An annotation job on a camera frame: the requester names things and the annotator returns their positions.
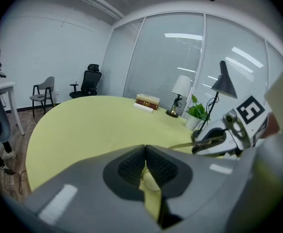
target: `white wall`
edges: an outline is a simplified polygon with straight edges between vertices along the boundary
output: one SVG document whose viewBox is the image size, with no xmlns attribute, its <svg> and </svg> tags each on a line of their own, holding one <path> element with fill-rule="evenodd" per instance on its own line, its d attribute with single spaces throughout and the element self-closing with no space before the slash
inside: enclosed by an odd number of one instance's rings
<svg viewBox="0 0 283 233">
<path fill-rule="evenodd" d="M 18 0 L 6 12 L 0 61 L 7 78 L 0 82 L 16 82 L 17 108 L 31 106 L 33 85 L 48 76 L 55 77 L 56 102 L 69 100 L 69 84 L 77 81 L 80 89 L 88 64 L 102 66 L 111 26 L 86 6 L 78 0 Z"/>
<path fill-rule="evenodd" d="M 141 17 L 166 12 L 199 12 L 234 21 L 265 38 L 283 56 L 283 17 L 269 0 L 145 0 L 113 28 Z"/>
</svg>

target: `black lampshade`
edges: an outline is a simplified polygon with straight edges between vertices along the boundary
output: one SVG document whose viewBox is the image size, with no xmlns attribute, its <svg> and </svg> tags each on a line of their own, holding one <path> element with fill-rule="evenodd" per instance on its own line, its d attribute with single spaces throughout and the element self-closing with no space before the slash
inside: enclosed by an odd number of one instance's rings
<svg viewBox="0 0 283 233">
<path fill-rule="evenodd" d="M 220 61 L 220 69 L 221 75 L 211 88 L 219 93 L 237 99 L 236 91 L 228 73 L 227 65 L 223 60 Z"/>
</svg>

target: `yellow table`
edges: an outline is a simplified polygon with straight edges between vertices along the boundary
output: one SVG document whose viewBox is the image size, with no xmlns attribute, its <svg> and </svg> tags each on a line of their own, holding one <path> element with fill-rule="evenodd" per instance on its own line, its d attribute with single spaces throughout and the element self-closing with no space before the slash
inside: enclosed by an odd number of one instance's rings
<svg viewBox="0 0 283 233">
<path fill-rule="evenodd" d="M 135 100 L 95 96 L 69 100 L 50 110 L 35 127 L 26 168 L 32 191 L 73 163 L 139 144 L 170 147 L 191 141 L 183 118 L 159 108 L 153 113 Z M 191 147 L 180 148 L 191 153 Z"/>
</svg>

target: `wooden floor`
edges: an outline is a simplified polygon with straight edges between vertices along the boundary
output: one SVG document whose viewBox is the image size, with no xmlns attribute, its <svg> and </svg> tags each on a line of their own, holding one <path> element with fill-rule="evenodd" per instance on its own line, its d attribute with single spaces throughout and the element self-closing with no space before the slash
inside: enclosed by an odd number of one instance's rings
<svg viewBox="0 0 283 233">
<path fill-rule="evenodd" d="M 15 159 L 4 160 L 5 164 L 14 172 L 21 173 L 26 170 L 25 168 L 25 159 L 27 146 L 31 137 L 31 134 L 35 128 L 35 124 L 42 118 L 44 115 L 42 109 L 35 110 L 35 118 L 33 118 L 31 111 L 19 112 L 19 117 L 25 135 L 21 135 L 20 130 L 12 121 L 12 114 L 8 114 L 8 119 L 10 121 L 11 127 L 11 136 L 10 136 L 10 145 L 12 149 L 17 153 Z M 3 144 L 0 143 L 0 157 L 3 155 Z M 0 169 L 0 192 L 8 195 L 19 202 L 23 202 L 26 197 L 31 193 L 29 181 L 27 178 L 27 173 L 24 172 L 21 178 L 21 193 L 19 193 L 19 176 L 18 175 L 7 175 Z"/>
</svg>

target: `chair headrest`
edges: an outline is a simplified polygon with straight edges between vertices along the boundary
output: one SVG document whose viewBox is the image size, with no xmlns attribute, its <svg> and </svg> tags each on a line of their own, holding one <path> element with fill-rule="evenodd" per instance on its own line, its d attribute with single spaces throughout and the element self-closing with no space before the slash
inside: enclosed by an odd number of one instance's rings
<svg viewBox="0 0 283 233">
<path fill-rule="evenodd" d="M 88 70 L 98 72 L 99 71 L 98 67 L 99 67 L 99 65 L 97 65 L 97 64 L 89 64 Z"/>
</svg>

